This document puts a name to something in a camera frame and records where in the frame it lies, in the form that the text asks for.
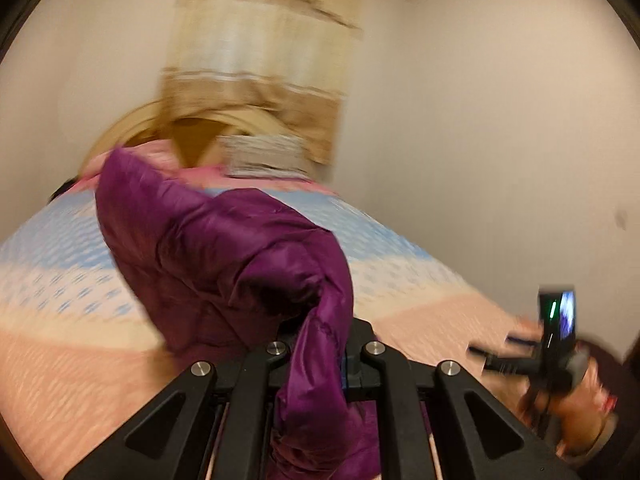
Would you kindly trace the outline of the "person's right hand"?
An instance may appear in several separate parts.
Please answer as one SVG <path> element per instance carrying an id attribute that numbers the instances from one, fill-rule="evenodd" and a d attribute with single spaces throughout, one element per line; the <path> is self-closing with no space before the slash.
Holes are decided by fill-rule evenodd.
<path id="1" fill-rule="evenodd" d="M 523 396 L 518 404 L 518 418 L 533 427 L 535 413 L 547 412 L 560 421 L 559 443 L 555 452 L 561 457 L 596 454 L 610 440 L 616 429 L 617 418 L 605 408 L 608 396 L 600 382 L 595 358 L 589 365 L 582 382 L 566 396 L 550 396 L 545 391 L 534 398 Z"/>

